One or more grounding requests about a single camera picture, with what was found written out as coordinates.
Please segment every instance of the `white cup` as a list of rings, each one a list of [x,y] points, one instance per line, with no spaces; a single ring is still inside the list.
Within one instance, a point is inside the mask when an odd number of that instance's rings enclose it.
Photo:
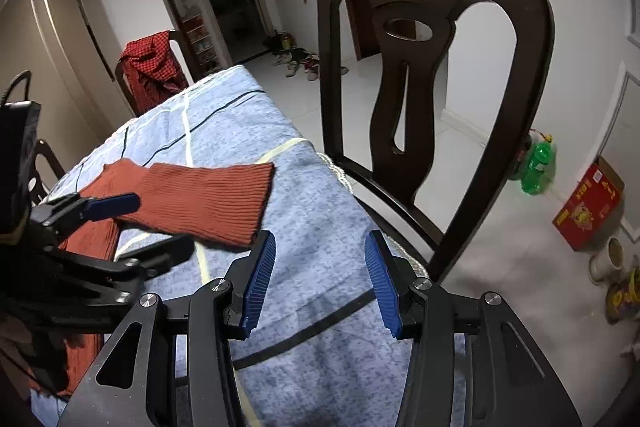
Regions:
[[[591,282],[615,282],[622,273],[625,252],[615,237],[609,237],[607,246],[589,260]]]

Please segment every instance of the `red cardboard box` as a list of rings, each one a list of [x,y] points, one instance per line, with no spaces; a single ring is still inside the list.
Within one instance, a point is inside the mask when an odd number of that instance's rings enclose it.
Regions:
[[[554,218],[554,226],[574,250],[580,250],[618,206],[625,184],[598,156]]]

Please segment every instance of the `chair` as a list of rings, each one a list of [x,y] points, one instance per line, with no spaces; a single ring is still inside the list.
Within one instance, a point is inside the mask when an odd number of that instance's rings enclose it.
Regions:
[[[40,177],[40,174],[36,168],[36,158],[39,155],[43,156],[44,159],[46,159],[49,167],[51,168],[53,174],[57,179],[60,179],[65,175],[65,169],[63,169],[62,165],[60,165],[58,158],[56,158],[56,155],[53,154],[53,151],[51,150],[51,147],[49,147],[49,144],[41,139],[36,140],[36,147],[33,153],[33,163],[31,164],[31,170],[29,173],[29,194],[31,197],[31,201],[33,201],[33,204],[39,204],[49,194],[49,191],[42,183],[42,178]]]
[[[188,45],[187,41],[184,39],[182,34],[179,31],[171,30],[169,31],[169,40],[178,42],[178,46],[180,46],[180,51],[182,52],[182,56],[184,57],[184,61],[187,63],[187,68],[189,69],[189,73],[191,74],[191,78],[193,82],[197,82],[201,78],[203,78],[202,68],[200,67],[200,63],[198,59],[193,54],[193,50]],[[115,70],[115,80],[117,81],[120,89],[124,93],[127,102],[131,106],[133,110],[133,114],[136,116],[141,116],[142,113],[138,110],[138,106],[136,105],[136,100],[133,98],[131,94],[131,90],[129,88],[129,84],[124,78],[124,72],[122,71],[122,61],[119,61],[116,64]]]
[[[383,232],[408,247],[408,253],[441,281],[456,263],[494,204],[538,108],[551,58],[554,27],[548,0],[489,0],[511,19],[516,47],[504,97],[478,169],[449,227],[443,233],[414,204],[434,156],[433,83],[455,33],[455,21],[476,2],[487,0],[369,0],[383,57],[382,83],[369,128],[372,171],[344,155],[340,81],[341,0],[318,0],[320,95],[324,152],[334,163],[386,203],[431,247],[422,256],[385,219],[364,205]],[[393,32],[396,20],[417,20],[431,28],[428,41]],[[404,152],[394,136],[404,97]]]

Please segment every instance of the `oval cutout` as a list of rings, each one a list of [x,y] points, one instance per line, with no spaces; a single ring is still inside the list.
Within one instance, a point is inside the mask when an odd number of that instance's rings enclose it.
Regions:
[[[413,19],[389,19],[385,32],[405,41],[424,42],[431,40],[433,31],[425,23]]]

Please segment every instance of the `blue tablecloth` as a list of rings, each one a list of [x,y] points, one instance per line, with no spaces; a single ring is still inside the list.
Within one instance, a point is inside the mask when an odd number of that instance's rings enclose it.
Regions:
[[[235,360],[287,339],[370,288],[364,239],[372,221],[242,66],[207,77],[127,123],[68,172],[52,195],[81,189],[121,157],[143,166],[274,162],[262,227],[276,238],[276,262],[258,327],[247,341],[231,345]],[[126,229],[118,254],[164,237]],[[190,261],[150,280],[147,289],[163,299],[189,295],[245,254],[198,245]],[[410,348],[391,337],[372,302],[311,340],[238,371],[251,404],[248,417],[265,426],[394,425]],[[178,377],[186,373],[183,337],[176,366]],[[462,377],[456,379],[462,408]],[[454,408],[453,425],[462,425],[460,408]]]

